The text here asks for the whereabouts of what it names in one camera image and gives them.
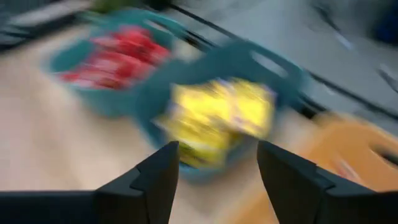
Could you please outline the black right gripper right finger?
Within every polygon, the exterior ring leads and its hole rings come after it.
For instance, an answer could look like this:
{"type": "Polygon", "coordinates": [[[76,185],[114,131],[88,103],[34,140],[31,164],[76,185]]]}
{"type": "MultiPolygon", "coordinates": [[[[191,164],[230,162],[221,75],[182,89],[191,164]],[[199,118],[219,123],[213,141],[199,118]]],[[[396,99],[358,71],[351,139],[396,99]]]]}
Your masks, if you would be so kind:
{"type": "Polygon", "coordinates": [[[257,163],[280,224],[398,224],[398,190],[373,191],[268,141],[257,163]]]}

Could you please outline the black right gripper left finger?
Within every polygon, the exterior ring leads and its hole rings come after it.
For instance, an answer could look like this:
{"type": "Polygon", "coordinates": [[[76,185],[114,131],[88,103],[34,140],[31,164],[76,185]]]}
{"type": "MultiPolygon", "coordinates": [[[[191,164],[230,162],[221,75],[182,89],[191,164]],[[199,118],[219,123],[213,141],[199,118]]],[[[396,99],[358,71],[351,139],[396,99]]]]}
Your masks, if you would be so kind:
{"type": "Polygon", "coordinates": [[[0,191],[0,224],[168,224],[178,147],[169,142],[95,190],[0,191]]]}

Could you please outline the yellow plastic bin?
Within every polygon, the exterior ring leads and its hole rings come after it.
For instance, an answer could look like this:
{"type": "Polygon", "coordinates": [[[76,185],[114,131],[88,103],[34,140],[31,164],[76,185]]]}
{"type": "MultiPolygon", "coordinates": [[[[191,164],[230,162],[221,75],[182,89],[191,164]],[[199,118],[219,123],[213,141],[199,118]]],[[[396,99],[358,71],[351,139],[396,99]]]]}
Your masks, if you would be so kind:
{"type": "MultiPolygon", "coordinates": [[[[323,113],[277,133],[272,144],[376,192],[398,190],[398,138],[365,120],[323,113]]],[[[280,224],[261,173],[223,224],[280,224]]]]}

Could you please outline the yellow Sour Patch candy bag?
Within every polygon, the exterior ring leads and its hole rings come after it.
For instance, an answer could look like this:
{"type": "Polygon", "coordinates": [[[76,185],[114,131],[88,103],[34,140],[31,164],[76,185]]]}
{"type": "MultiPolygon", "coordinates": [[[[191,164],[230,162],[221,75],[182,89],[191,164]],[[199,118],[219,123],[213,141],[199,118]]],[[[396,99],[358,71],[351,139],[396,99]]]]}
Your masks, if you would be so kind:
{"type": "Polygon", "coordinates": [[[242,78],[172,86],[174,118],[238,131],[264,139],[270,132],[275,94],[242,78]]]}
{"type": "Polygon", "coordinates": [[[189,116],[160,115],[153,123],[171,140],[180,142],[180,161],[197,169],[219,168],[226,164],[232,148],[244,136],[218,123],[206,123],[189,116]]]}

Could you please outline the light teal plastic bin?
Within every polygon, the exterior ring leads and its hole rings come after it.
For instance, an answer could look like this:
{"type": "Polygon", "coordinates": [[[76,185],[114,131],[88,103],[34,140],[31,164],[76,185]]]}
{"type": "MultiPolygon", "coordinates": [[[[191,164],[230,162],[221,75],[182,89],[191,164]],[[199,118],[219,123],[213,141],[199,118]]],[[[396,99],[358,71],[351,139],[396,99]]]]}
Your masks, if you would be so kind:
{"type": "MultiPolygon", "coordinates": [[[[67,72],[81,65],[95,50],[91,37],[99,37],[116,31],[123,25],[141,26],[149,29],[154,39],[161,46],[174,49],[174,42],[182,37],[185,27],[166,16],[138,8],[125,8],[100,16],[89,16],[91,22],[90,33],[79,36],[77,40],[56,50],[44,62],[46,71],[56,80],[63,72],[67,72]]],[[[120,117],[132,111],[132,99],[135,88],[127,90],[89,89],[69,83],[62,85],[76,94],[83,104],[97,114],[107,117],[120,117]]]]}

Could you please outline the red Skittles candy bag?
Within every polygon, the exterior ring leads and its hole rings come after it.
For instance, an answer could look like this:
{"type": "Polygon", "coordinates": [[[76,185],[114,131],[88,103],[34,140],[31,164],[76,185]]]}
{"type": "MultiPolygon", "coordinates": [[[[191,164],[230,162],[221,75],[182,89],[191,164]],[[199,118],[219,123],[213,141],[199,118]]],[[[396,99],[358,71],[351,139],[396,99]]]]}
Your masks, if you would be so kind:
{"type": "Polygon", "coordinates": [[[163,62],[170,50],[159,45],[148,29],[127,26],[117,32],[95,37],[91,41],[98,47],[119,52],[143,62],[157,65],[163,62]]]}
{"type": "Polygon", "coordinates": [[[153,65],[137,58],[100,52],[76,69],[61,74],[61,78],[83,88],[121,90],[143,81],[153,70],[153,65]]]}

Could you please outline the slate blue plastic bin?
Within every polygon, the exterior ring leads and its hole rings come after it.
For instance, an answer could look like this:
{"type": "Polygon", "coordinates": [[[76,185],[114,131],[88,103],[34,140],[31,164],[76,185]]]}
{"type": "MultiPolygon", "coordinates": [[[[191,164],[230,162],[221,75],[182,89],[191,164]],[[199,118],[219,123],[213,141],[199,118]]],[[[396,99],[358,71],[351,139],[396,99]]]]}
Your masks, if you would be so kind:
{"type": "Polygon", "coordinates": [[[173,60],[158,69],[136,91],[132,117],[155,148],[162,147],[165,136],[152,119],[165,111],[170,86],[202,84],[215,78],[243,78],[265,84],[275,94],[274,125],[288,107],[299,103],[299,93],[308,74],[295,63],[248,40],[234,40],[207,51],[199,59],[185,63],[173,60]]]}

